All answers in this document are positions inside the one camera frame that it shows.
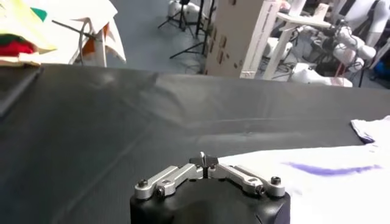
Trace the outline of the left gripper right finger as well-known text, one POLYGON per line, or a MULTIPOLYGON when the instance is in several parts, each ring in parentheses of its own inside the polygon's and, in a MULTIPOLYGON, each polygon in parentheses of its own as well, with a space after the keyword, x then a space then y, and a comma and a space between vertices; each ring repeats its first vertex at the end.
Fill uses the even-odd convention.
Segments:
POLYGON ((221 164, 216 157, 205 157, 204 165, 208 169, 209 178, 230 180, 249 195, 266 194, 270 197, 284 197, 286 194, 279 177, 265 179, 258 172, 247 167, 221 164))

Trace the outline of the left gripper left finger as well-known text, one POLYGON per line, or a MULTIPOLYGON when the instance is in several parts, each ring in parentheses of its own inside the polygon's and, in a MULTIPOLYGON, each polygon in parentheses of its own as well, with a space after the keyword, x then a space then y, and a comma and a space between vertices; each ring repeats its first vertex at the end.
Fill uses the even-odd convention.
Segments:
POLYGON ((190 179, 200 179, 204 176, 205 153, 200 152, 197 158, 191 158, 182 167, 169 166, 149 179, 140 180, 135 186, 135 198, 148 200, 154 194, 168 197, 175 194, 176 189, 190 179))

